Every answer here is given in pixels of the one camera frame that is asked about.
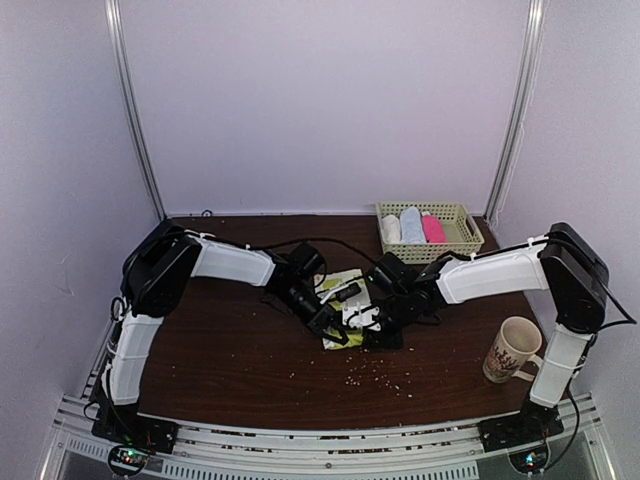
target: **blue towel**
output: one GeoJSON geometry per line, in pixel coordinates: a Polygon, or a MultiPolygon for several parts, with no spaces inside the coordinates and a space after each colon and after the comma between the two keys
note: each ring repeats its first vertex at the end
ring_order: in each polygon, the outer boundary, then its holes
{"type": "Polygon", "coordinates": [[[427,243],[422,228],[422,215],[416,207],[409,207],[400,214],[400,228],[402,229],[402,243],[427,243]]]}

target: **metal frame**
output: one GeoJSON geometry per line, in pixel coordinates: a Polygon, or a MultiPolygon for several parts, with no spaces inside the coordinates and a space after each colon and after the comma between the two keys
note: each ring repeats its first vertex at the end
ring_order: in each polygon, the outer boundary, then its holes
{"type": "Polygon", "coordinates": [[[127,119],[131,137],[136,149],[138,163],[142,170],[142,177],[147,187],[149,196],[156,211],[158,220],[162,221],[167,218],[167,214],[160,197],[158,182],[153,174],[149,151],[142,132],[142,124],[140,122],[140,113],[133,93],[133,83],[131,81],[131,72],[129,69],[129,61],[127,59],[127,51],[124,42],[124,32],[122,30],[122,20],[120,18],[120,1],[106,0],[107,23],[109,25],[109,34],[113,44],[113,51],[116,57],[116,65],[120,76],[120,86],[124,96],[124,103],[127,109],[127,119]]]}
{"type": "MultiPolygon", "coordinates": [[[[104,461],[112,444],[91,436],[92,422],[84,416],[87,395],[97,379],[93,372],[82,398],[63,397],[47,437],[40,463],[40,480],[57,480],[66,452],[104,461]]],[[[600,416],[590,394],[576,399],[581,430],[599,478],[615,479],[609,468],[600,416]]],[[[565,400],[559,405],[565,424],[562,435],[573,433],[575,412],[565,400]]],[[[89,417],[96,407],[87,408],[89,417]]],[[[368,430],[265,430],[177,420],[180,426],[174,453],[155,455],[145,469],[169,479],[477,479],[477,461],[506,455],[506,450],[484,453],[477,422],[462,420],[425,426],[368,430]]]]}
{"type": "Polygon", "coordinates": [[[544,12],[545,0],[530,0],[529,20],[522,49],[520,74],[518,75],[511,118],[509,119],[507,135],[502,146],[502,153],[500,154],[500,163],[498,164],[498,170],[493,181],[493,186],[491,187],[491,194],[489,195],[489,201],[484,214],[489,224],[496,220],[496,216],[499,213],[500,201],[506,194],[506,189],[509,186],[509,172],[513,167],[517,155],[519,131],[531,95],[532,83],[540,53],[544,12]]]}
{"type": "MultiPolygon", "coordinates": [[[[147,144],[144,139],[140,113],[136,103],[131,71],[124,40],[122,19],[120,16],[120,0],[105,0],[109,33],[113,43],[116,64],[120,76],[120,85],[127,110],[127,118],[131,136],[136,148],[138,162],[142,170],[143,179],[147,191],[153,202],[156,215],[159,220],[167,217],[158,182],[153,173],[151,159],[147,144]]],[[[485,210],[485,218],[492,223],[499,209],[499,202],[506,193],[508,187],[509,172],[513,166],[518,146],[518,132],[522,125],[524,112],[531,93],[531,85],[535,76],[537,59],[540,51],[540,39],[542,37],[542,21],[544,17],[545,0],[530,0],[529,17],[520,63],[520,73],[516,86],[516,93],[511,110],[511,117],[507,127],[507,133],[500,155],[500,162],[493,181],[491,193],[485,210]]]]}

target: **mug handle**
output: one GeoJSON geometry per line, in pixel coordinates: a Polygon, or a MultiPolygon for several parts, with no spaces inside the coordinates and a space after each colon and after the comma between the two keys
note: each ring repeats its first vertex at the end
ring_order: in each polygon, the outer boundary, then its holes
{"type": "MultiPolygon", "coordinates": [[[[527,360],[527,362],[533,362],[536,364],[536,366],[538,368],[540,368],[542,366],[542,359],[537,356],[537,355],[531,355],[531,357],[527,360]]],[[[522,372],[520,370],[518,370],[516,373],[513,374],[514,377],[518,377],[521,378],[522,380],[526,381],[526,382],[533,382],[535,375],[531,375],[530,373],[526,373],[526,372],[522,372]]]]}

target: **plastic basket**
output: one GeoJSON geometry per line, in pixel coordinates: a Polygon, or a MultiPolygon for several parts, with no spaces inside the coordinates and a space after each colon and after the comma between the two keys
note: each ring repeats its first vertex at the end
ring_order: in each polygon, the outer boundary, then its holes
{"type": "Polygon", "coordinates": [[[431,263],[449,250],[469,255],[480,250],[484,243],[484,237],[476,222],[467,213],[465,206],[460,203],[381,202],[376,204],[376,213],[383,253],[391,252],[403,262],[431,263]],[[429,211],[431,215],[440,220],[447,237],[447,243],[427,243],[424,245],[385,243],[382,238],[382,219],[387,215],[395,215],[399,218],[403,210],[408,207],[417,207],[420,212],[429,211]]]}

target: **robotic arm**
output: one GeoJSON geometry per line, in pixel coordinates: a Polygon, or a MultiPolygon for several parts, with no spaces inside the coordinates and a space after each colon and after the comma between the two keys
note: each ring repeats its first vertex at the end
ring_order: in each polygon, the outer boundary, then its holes
{"type": "MultiPolygon", "coordinates": [[[[308,243],[276,255],[191,232],[162,222],[123,266],[126,308],[109,343],[100,382],[91,400],[100,410],[93,433],[151,450],[171,452],[177,425],[137,415],[139,385],[153,338],[166,315],[179,304],[191,277],[214,277],[263,287],[279,298],[314,334],[346,343],[340,312],[313,290],[311,279],[325,264],[308,243]],[[326,333],[332,327],[339,336],[326,333]]],[[[399,348],[402,329],[447,305],[489,295],[550,290],[558,310],[557,327],[543,364],[521,411],[479,425],[486,450],[510,447],[562,431],[556,405],[584,363],[605,317],[608,271],[602,260],[567,224],[556,224],[527,244],[473,257],[448,254],[423,271],[385,254],[367,280],[387,294],[376,328],[365,343],[399,348]]]]}

